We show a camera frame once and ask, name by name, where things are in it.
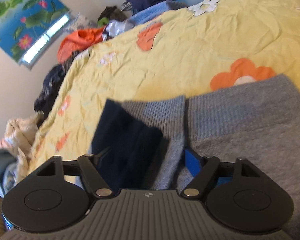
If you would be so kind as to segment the grey navy knit sweater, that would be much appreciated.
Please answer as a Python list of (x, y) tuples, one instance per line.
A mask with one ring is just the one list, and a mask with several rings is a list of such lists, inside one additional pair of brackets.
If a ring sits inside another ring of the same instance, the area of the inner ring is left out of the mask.
[(286, 231), (300, 239), (300, 93), (288, 77), (166, 101), (108, 100), (90, 152), (120, 188), (183, 190), (192, 180), (184, 147), (222, 161), (247, 158), (293, 199)]

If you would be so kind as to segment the dark patterned clothes heap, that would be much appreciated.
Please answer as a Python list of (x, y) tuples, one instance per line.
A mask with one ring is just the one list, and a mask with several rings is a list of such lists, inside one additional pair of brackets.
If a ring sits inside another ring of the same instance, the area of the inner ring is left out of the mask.
[(57, 64), (51, 68), (51, 70), (46, 75), (42, 90), (34, 101), (34, 110), (42, 111), (44, 114), (43, 119), (37, 124), (37, 127), (40, 127), (43, 122), (47, 119), (55, 100), (58, 96), (59, 89), (63, 83), (63, 80), (71, 67), (72, 62), (75, 57), (82, 52), (77, 50), (72, 52), (71, 56), (67, 58), (63, 63)]

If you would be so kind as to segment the cream fluffy blanket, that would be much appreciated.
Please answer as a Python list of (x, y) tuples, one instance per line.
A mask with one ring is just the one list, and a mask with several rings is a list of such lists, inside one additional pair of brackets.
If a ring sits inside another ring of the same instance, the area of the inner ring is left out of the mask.
[(26, 119), (8, 120), (5, 134), (0, 139), (0, 197), (3, 198), (27, 176), (31, 148), (43, 118), (44, 113), (36, 111)]

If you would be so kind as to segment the orange plastic bag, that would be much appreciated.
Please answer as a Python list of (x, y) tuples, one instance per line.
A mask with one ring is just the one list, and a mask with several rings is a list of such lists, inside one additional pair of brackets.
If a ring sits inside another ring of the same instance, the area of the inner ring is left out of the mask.
[(79, 29), (66, 36), (61, 42), (57, 52), (58, 62), (64, 63), (74, 51), (83, 51), (94, 44), (102, 42), (103, 31), (104, 27)]

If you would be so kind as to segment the yellow floral bed quilt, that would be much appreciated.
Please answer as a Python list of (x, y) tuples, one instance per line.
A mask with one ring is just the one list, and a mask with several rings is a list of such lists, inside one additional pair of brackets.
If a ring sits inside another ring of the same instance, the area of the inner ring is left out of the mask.
[(195, 96), (286, 74), (300, 90), (300, 0), (212, 0), (171, 10), (72, 63), (32, 146), (30, 171), (89, 147), (104, 103)]

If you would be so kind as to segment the lotus print window blind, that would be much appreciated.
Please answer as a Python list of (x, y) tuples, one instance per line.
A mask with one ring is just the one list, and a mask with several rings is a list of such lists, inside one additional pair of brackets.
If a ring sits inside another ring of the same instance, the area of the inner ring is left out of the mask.
[(0, 0), (0, 48), (31, 69), (70, 20), (70, 9), (60, 0)]

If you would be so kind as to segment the light blue folded blanket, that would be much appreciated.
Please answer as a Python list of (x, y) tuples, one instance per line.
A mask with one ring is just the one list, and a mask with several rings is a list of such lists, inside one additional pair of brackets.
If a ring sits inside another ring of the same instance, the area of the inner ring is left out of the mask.
[(126, 20), (126, 22), (137, 26), (144, 24), (150, 20), (153, 20), (154, 18), (158, 17), (162, 13), (170, 10), (178, 10), (182, 8), (188, 7), (187, 4), (183, 2), (177, 2), (177, 1), (164, 1), (158, 4), (155, 4), (141, 12), (138, 12), (137, 14), (131, 16)]

